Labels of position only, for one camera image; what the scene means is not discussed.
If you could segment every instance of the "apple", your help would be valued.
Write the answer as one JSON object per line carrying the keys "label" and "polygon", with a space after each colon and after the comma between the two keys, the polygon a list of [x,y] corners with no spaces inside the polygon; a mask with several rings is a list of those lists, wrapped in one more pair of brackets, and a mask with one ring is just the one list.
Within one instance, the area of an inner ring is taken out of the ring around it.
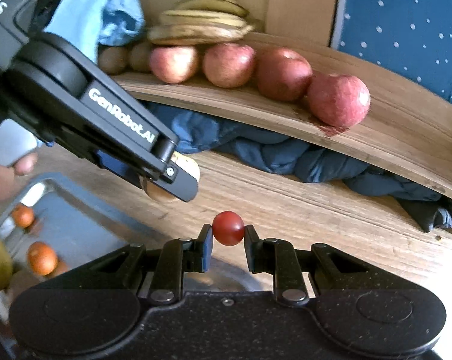
{"label": "apple", "polygon": [[151,52],[149,66],[161,81],[179,84],[197,73],[199,53],[193,46],[156,47]]}
{"label": "apple", "polygon": [[283,102],[294,102],[306,94],[313,70],[299,53],[283,47],[263,51],[256,79],[261,95]]}
{"label": "apple", "polygon": [[319,74],[307,90],[311,113],[335,127],[352,127],[366,117],[371,105],[367,86],[356,76]]}
{"label": "apple", "polygon": [[256,52],[237,43],[219,43],[209,48],[202,61],[206,78],[220,88],[237,88],[253,75]]}

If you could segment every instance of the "metal tray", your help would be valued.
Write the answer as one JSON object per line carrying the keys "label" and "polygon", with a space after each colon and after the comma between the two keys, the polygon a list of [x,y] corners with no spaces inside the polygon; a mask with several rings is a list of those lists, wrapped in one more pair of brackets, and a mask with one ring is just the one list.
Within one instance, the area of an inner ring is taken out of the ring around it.
{"label": "metal tray", "polygon": [[[33,207],[42,231],[25,234],[10,217],[17,204]],[[0,239],[14,261],[14,271],[29,269],[26,253],[36,241],[50,245],[71,268],[88,263],[127,243],[142,243],[152,249],[170,238],[111,207],[60,173],[35,177],[0,215]],[[139,295],[147,294],[145,280]],[[184,290],[259,291],[262,287],[250,273],[212,259],[208,273],[186,274]],[[0,292],[0,342],[9,357],[18,355],[8,327],[9,297]]]}

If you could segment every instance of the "curved wooden shelf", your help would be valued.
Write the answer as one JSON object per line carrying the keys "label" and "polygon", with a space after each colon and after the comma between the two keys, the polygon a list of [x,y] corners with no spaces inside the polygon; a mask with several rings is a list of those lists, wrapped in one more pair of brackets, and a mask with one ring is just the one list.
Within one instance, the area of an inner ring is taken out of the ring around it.
{"label": "curved wooden shelf", "polygon": [[353,74],[371,92],[371,111],[346,131],[320,126],[308,112],[278,103],[252,87],[223,90],[200,77],[167,85],[152,75],[125,73],[115,80],[137,99],[174,105],[277,131],[404,176],[452,198],[452,105],[375,64],[300,40],[253,33],[255,49],[289,47],[313,69]]}

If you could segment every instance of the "banana bunch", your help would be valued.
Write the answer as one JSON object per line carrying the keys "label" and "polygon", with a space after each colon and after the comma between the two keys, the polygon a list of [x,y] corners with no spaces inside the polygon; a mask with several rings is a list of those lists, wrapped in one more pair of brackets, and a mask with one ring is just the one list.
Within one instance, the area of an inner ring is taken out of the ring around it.
{"label": "banana bunch", "polygon": [[160,25],[149,30],[148,39],[158,45],[234,42],[254,30],[247,15],[235,0],[183,0],[159,15]]}

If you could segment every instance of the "red stain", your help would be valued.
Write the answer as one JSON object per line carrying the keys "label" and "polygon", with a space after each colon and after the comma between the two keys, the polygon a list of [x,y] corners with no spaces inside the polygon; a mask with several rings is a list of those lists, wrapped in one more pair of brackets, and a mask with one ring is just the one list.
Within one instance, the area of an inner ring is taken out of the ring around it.
{"label": "red stain", "polygon": [[338,134],[342,134],[349,130],[348,127],[334,127],[321,122],[317,117],[313,116],[308,110],[303,108],[297,108],[295,110],[297,116],[304,121],[314,124],[321,132],[328,138],[335,137]]}

